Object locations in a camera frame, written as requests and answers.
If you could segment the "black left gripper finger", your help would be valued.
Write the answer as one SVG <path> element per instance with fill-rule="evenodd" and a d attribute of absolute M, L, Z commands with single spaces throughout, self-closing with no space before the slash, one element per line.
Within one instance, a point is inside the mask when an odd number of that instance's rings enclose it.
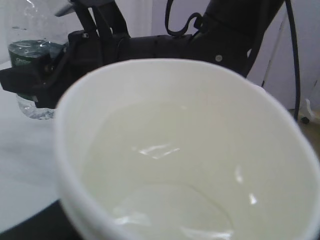
<path fill-rule="evenodd" d="M 79 240 L 60 201 L 55 201 L 27 220 L 0 234 L 2 240 Z"/>

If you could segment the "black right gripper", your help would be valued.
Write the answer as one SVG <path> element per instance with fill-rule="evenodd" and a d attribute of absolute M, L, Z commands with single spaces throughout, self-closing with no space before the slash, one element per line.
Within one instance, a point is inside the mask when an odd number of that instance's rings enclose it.
<path fill-rule="evenodd" d="M 101 36 L 85 37 L 84 32 L 77 31 L 68 37 L 68 46 L 42 68 L 41 75 L 32 66 L 1 70 L 2 89 L 34 96 L 37 108 L 54 109 L 63 93 L 85 74 L 125 60 L 155 57 L 154 36 L 130 37 L 119 33 L 104 39 Z"/>

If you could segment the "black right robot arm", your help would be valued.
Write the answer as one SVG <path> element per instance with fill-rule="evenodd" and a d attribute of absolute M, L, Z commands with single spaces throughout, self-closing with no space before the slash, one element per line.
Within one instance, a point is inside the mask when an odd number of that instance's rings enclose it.
<path fill-rule="evenodd" d="M 282 5 L 280 0 L 212 0 L 205 13 L 193 13 L 195 34 L 187 27 L 165 35 L 131 37 L 113 0 L 73 0 L 83 30 L 68 35 L 57 57 L 4 69 L 5 91 L 30 97 L 37 108 L 56 107 L 63 93 L 100 67 L 136 59 L 188 59 L 217 64 L 246 77 L 265 31 Z"/>

